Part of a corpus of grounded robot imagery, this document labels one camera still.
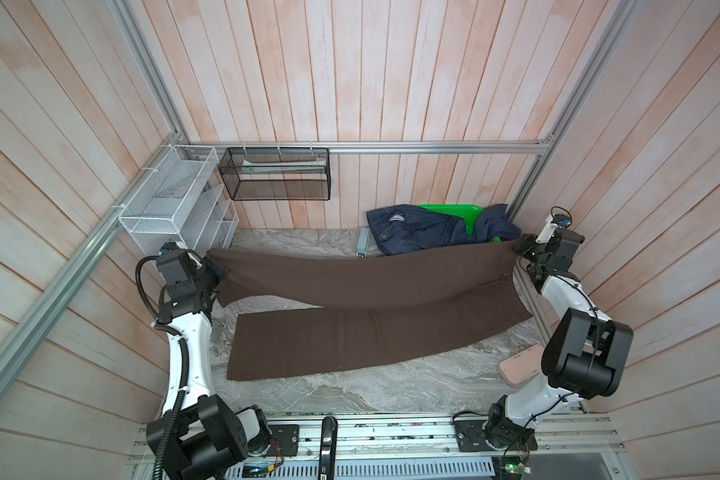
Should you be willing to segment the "brown trousers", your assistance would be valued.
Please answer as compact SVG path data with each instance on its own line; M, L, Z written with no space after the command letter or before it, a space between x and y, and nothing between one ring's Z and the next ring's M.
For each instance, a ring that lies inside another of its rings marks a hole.
M254 381L388 365L462 348L527 320L510 242L366 259L214 249L222 305L255 296L294 310L238 317L227 378Z

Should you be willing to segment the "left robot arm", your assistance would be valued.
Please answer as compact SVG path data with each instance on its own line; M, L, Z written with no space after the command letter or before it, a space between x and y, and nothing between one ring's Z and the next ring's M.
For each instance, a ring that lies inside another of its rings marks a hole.
M165 284L148 304L152 327L169 342L169 384L159 417L146 429L154 479L221 479L251 456L273 448L263 411L233 411L214 391L210 366L211 313L226 269L182 242L165 243L153 262Z

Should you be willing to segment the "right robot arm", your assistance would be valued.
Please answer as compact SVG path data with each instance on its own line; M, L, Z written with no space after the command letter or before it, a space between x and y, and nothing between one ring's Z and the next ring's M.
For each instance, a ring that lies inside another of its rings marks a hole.
M585 240L571 223L566 214L551 214L539 234L523 236L516 248L560 322L542 352L541 373L491 406L483 433L495 450L526 446L549 415L570 402L608 397L620 384L634 333L596 307L569 272Z

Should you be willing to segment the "green plastic basket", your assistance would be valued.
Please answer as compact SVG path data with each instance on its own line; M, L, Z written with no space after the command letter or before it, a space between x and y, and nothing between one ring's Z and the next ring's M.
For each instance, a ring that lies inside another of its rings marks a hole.
M435 204L429 204L429 205L421 205L421 208L424 208L428 211L440 213L440 214L446 214L455 216L458 218L461 218L465 222L465 228L468 235L474 236L476 234L476 225L479 216L486 211L492 211L494 213L505 213L507 205L506 204L495 204L491 205L490 207L482 208L476 205L457 205L457 204L447 204L447 205L435 205Z

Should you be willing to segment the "dark blue denim jeans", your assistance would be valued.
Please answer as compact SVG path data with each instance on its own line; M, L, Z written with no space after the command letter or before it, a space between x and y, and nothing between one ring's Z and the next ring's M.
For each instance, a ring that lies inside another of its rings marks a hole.
M506 212L483 212L474 236L467 234L463 219L410 204L371 210L366 213L366 219L378 248L386 255L513 241L521 236L521 230L510 222Z

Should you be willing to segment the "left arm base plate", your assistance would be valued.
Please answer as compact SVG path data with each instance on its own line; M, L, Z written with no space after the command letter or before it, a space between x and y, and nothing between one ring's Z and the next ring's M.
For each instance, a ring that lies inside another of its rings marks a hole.
M271 435L268 440L262 440L249 453L248 459L263 460L276 457L286 459L296 457L299 446L300 427L295 423L270 426Z

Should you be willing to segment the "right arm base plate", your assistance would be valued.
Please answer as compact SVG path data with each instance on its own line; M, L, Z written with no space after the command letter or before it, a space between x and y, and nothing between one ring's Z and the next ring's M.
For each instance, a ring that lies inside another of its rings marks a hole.
M538 449L534 430L508 420L457 418L453 422L453 427L460 452Z

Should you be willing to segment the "aluminium front rail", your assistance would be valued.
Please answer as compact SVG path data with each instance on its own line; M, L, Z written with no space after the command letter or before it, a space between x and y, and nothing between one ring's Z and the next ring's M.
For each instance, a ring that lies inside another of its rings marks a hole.
M476 415L457 418L483 419ZM338 421L337 454L340 460L423 457L464 457L460 452L450 414L344 414ZM514 450L543 454L623 453L611 419L604 414L554 414L535 432L538 449Z

